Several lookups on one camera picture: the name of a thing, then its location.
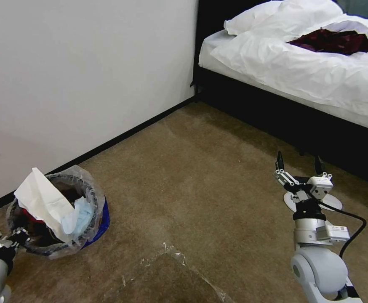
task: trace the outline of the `bed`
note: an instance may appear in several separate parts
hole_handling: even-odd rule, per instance
[[[229,5],[200,0],[193,74],[196,90],[204,89],[206,103],[368,180],[367,105],[351,110],[313,102],[303,94],[256,81],[217,59],[216,49],[233,44],[236,37],[223,29],[223,22],[263,2],[237,0]]]

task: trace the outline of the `black baseboard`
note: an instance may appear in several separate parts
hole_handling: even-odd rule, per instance
[[[132,135],[136,134],[137,132],[147,128],[148,126],[152,125],[153,123],[163,119],[164,117],[170,115],[171,113],[175,112],[176,110],[196,101],[199,98],[199,94],[177,104],[176,106],[173,106],[172,108],[162,112],[161,114],[158,114],[157,116],[143,122],[142,124],[139,124],[138,126],[135,126],[134,128],[124,132],[123,134],[107,141],[106,143],[86,152],[85,154],[73,159],[72,161],[69,161],[68,163],[63,164],[62,166],[59,166],[58,168],[54,169],[53,171],[48,172],[50,173],[56,173],[62,170],[65,170],[73,165],[78,165],[81,162],[86,161],[87,159],[90,159],[91,157],[101,153],[102,151],[114,146],[115,144],[125,140],[128,137],[131,137]],[[0,208],[4,205],[9,204],[14,199],[14,192],[8,193],[7,195],[0,198]]]

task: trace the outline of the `plastic bag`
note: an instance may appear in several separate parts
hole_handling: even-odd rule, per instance
[[[48,256],[50,259],[56,259],[77,253],[83,248],[86,242],[90,242],[94,239],[99,230],[99,224],[105,204],[105,196],[104,192],[95,183],[90,173],[77,165],[59,173],[46,175],[46,177],[60,192],[73,189],[79,197],[84,196],[87,202],[94,208],[93,217],[91,218],[88,227],[77,240],[72,240],[69,243],[56,243],[43,247],[34,245],[33,241],[30,243],[27,242],[24,245],[29,253],[44,255]],[[11,231],[20,227],[16,220],[16,213],[19,209],[20,207],[17,199],[14,199],[7,208],[7,223]]]

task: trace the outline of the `brown carpet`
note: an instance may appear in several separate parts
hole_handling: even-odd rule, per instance
[[[127,301],[127,294],[117,299],[121,276],[164,241],[235,302],[306,302],[290,269],[292,213],[272,175],[277,150],[292,174],[314,173],[312,157],[300,157],[292,146],[200,103],[82,163],[106,193],[109,230],[74,256],[47,260],[20,253],[8,280],[12,302]],[[344,209],[368,220],[368,183],[331,165],[327,171]],[[354,219],[326,214],[351,231],[359,226]],[[0,210],[1,228],[3,216]],[[368,227],[344,258],[368,302]],[[174,279],[175,270],[166,269],[146,275],[152,283],[132,284],[129,291],[136,287],[137,295],[131,301],[162,302],[156,296],[162,289],[176,289],[163,302],[202,301],[183,294],[197,288],[192,274]],[[186,284],[177,291],[188,279],[193,289]]]

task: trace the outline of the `plastic wrap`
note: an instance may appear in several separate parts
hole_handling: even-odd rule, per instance
[[[57,243],[44,247],[34,245],[33,241],[25,244],[25,248],[29,253],[44,255],[48,256],[50,259],[56,259],[66,255],[75,254],[82,249],[87,242],[94,239],[99,230],[99,224],[105,204],[105,196],[102,189],[95,183],[91,174],[77,165],[59,173],[46,175],[46,177],[60,192],[75,189],[77,194],[84,196],[87,202],[94,208],[93,216],[87,229],[77,240],[73,240],[69,243]],[[14,220],[15,211],[19,208],[17,199],[14,199],[7,209],[7,223],[11,231],[19,227],[15,224]]]
[[[234,303],[219,287],[213,285],[184,254],[164,242],[150,259],[141,259],[132,270],[121,276],[117,290],[105,294],[115,302],[206,302]]]

